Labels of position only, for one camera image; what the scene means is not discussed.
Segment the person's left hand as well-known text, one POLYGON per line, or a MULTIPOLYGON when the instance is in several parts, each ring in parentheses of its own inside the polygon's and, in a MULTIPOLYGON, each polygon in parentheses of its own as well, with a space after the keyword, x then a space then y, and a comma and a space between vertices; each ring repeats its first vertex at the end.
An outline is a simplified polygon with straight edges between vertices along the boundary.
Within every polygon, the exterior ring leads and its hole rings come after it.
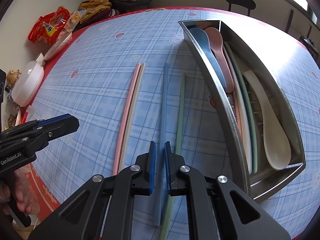
POLYGON ((28 167, 22 167, 8 174, 7 184, 1 180, 1 210, 8 216, 10 215, 6 208, 6 202, 10 200, 13 194, 16 199, 17 208, 21 212, 35 215, 40 211, 40 206, 30 190, 30 181, 25 176, 30 171, 28 167))

